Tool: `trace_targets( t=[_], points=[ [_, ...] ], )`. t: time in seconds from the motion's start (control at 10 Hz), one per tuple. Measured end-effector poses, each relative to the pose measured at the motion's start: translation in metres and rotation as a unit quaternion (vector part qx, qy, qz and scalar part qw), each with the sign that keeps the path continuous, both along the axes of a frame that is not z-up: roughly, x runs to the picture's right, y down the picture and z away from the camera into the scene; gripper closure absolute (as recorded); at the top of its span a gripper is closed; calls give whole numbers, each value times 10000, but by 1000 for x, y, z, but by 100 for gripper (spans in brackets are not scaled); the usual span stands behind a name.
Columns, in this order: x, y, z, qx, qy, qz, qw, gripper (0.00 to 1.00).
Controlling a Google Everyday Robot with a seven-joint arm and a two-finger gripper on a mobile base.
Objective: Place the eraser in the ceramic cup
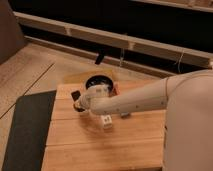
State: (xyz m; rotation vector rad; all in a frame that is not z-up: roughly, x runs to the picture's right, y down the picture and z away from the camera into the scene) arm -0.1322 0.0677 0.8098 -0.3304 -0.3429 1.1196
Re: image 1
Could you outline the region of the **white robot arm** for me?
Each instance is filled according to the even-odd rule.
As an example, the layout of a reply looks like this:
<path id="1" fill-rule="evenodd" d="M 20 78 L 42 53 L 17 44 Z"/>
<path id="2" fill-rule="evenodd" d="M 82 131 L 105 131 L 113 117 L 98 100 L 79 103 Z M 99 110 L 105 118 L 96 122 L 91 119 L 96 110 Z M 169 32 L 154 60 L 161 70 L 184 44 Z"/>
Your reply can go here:
<path id="1" fill-rule="evenodd" d="M 77 112 L 89 110 L 95 115 L 110 115 L 165 109 L 168 102 L 168 79 L 164 78 L 116 96 L 109 96 L 107 85 L 88 88 L 74 102 Z"/>

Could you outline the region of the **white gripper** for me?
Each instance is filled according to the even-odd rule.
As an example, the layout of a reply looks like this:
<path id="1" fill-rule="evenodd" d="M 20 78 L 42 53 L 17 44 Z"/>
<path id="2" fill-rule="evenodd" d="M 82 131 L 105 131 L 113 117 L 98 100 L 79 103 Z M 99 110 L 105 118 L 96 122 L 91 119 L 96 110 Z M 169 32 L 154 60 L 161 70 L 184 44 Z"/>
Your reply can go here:
<path id="1" fill-rule="evenodd" d="M 95 85 L 88 88 L 83 94 L 79 90 L 71 93 L 73 104 L 77 112 L 90 110 L 92 113 L 110 113 L 106 104 L 109 100 L 107 85 Z"/>

